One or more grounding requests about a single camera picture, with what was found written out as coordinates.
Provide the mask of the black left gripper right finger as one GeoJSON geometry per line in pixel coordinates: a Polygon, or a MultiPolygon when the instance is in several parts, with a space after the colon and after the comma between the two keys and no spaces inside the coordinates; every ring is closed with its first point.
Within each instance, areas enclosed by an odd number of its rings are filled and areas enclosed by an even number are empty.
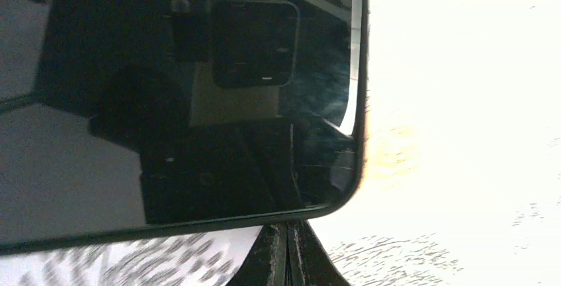
{"type": "Polygon", "coordinates": [[[287,223],[287,284],[349,286],[305,220],[287,223]]]}

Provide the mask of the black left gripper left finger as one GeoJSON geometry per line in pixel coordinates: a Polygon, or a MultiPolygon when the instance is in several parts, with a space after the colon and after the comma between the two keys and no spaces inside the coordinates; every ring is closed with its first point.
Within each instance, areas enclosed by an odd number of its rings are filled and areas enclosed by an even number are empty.
{"type": "Polygon", "coordinates": [[[286,259],[286,224],[266,225],[227,286],[283,286],[286,259]]]}

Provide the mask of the black smartphone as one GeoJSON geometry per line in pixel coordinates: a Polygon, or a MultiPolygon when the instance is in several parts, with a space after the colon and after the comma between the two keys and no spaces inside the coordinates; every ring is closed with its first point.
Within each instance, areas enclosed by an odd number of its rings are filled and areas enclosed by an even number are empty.
{"type": "Polygon", "coordinates": [[[368,0],[1,0],[1,255],[323,216],[368,0]]]}

